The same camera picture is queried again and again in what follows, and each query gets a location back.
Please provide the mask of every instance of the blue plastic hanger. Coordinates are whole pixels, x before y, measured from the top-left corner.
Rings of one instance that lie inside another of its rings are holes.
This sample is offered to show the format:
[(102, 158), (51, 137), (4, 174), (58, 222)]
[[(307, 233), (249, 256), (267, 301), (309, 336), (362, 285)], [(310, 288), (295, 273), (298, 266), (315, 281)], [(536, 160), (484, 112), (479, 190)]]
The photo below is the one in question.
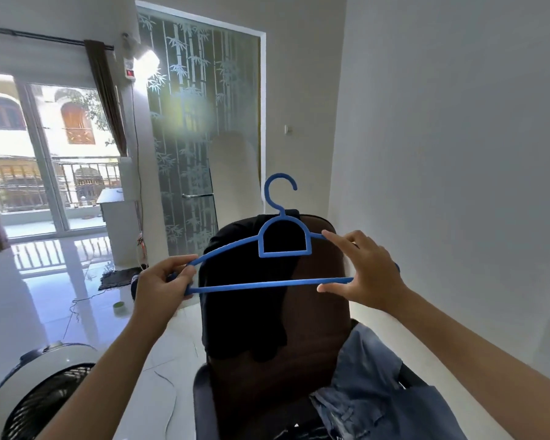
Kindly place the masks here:
[[(219, 255), (220, 253), (223, 253), (224, 251), (228, 251), (230, 249), (233, 249), (235, 247), (238, 247), (243, 244), (248, 244), (250, 242), (257, 241), (258, 242), (258, 256), (259, 258), (280, 258), (282, 256), (303, 256), (303, 255), (311, 255), (311, 238), (315, 237), (317, 239), (323, 239), (326, 240), (326, 238), (323, 235), (320, 235), (319, 233), (312, 233), (304, 224), (302, 221), (300, 221), (297, 218), (294, 218), (292, 216), (287, 216), (285, 214), (285, 208), (281, 205), (275, 204), (271, 200), (271, 196), (269, 194), (269, 186), (271, 185), (271, 182), (273, 182), (275, 179), (278, 178), (284, 178), (287, 179), (294, 190), (297, 190), (297, 184), (295, 183), (295, 180), (293, 177), (289, 176), (285, 173), (275, 173), (271, 175), (267, 182), (265, 182), (265, 200), (267, 203), (279, 210), (279, 216), (275, 216), (274, 218), (271, 218), (267, 222), (263, 224), (261, 229), (258, 232), (257, 236), (251, 236), (251, 237), (245, 237), (244, 239), (238, 240), (236, 242), (232, 242), (230, 244), (224, 245), (216, 250), (212, 250), (209, 253), (206, 253), (203, 256), (200, 256), (199, 258), (191, 261), (189, 264), (192, 266), (198, 265), (202, 262), (204, 262), (206, 259), (210, 259), (216, 255)], [(306, 236), (306, 249), (305, 250), (295, 250), (295, 251), (267, 251), (265, 252), (265, 246), (264, 246), (264, 235), (265, 231), (269, 228), (271, 224), (277, 221), (291, 221), (295, 222), (300, 226), (300, 228), (304, 231), (304, 235)], [(210, 286), (210, 287), (190, 287), (188, 286), (187, 290), (185, 291), (185, 295), (191, 295), (192, 293), (210, 293), (210, 292), (224, 292), (227, 290), (243, 290), (245, 288), (269, 288), (269, 287), (285, 287), (285, 286), (302, 286), (304, 284), (326, 284), (326, 283), (342, 283), (347, 284), (350, 281), (352, 281), (352, 278), (314, 278), (314, 279), (290, 279), (287, 281), (266, 281), (266, 282), (260, 282), (260, 283), (243, 283), (243, 284), (228, 284), (225, 286)]]

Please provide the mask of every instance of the arched window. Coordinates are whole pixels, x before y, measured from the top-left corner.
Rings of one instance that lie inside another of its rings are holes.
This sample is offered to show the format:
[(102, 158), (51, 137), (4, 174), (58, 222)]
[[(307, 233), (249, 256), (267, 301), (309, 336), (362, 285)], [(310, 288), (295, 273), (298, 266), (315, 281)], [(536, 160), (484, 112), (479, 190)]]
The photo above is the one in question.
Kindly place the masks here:
[(91, 122), (82, 105), (75, 102), (65, 103), (61, 107), (61, 115), (69, 143), (95, 145)]
[(0, 97), (0, 128), (3, 130), (26, 129), (19, 104), (5, 97)]

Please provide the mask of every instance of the blue denim jeans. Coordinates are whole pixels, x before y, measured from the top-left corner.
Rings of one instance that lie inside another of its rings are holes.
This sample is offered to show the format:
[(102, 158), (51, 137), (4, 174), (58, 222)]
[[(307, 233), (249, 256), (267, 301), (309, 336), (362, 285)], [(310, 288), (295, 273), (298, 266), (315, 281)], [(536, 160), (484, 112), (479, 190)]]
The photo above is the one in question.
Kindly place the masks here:
[(367, 326), (356, 325), (338, 353), (330, 386), (310, 395), (335, 440), (466, 440), (434, 386), (404, 389), (402, 361)]

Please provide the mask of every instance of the glossy floor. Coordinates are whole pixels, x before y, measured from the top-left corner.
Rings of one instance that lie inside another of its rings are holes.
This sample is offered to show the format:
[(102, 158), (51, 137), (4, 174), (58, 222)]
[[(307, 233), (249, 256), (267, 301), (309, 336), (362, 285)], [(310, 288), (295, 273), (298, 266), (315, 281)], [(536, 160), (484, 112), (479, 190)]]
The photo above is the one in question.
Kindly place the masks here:
[[(100, 352), (112, 343), (128, 321), (132, 298), (129, 286), (97, 295), (100, 277), (111, 268), (105, 235), (15, 244), (0, 253), (0, 381), (22, 354), (53, 341), (86, 343)], [(74, 299), (84, 300), (75, 314)], [(112, 310), (118, 301), (126, 303), (124, 317)], [(145, 362), (116, 439), (165, 438), (174, 403), (167, 438), (195, 438), (192, 383), (205, 361), (201, 337), (199, 305), (179, 310)]]

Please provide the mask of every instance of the fan grille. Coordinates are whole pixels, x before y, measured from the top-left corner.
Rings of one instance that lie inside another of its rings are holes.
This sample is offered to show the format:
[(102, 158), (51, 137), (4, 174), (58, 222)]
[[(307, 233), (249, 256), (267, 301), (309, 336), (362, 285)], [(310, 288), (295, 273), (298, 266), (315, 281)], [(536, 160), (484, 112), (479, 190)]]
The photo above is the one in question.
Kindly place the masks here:
[(93, 363), (76, 365), (37, 385), (6, 420), (2, 440), (33, 440), (38, 436), (93, 367)]

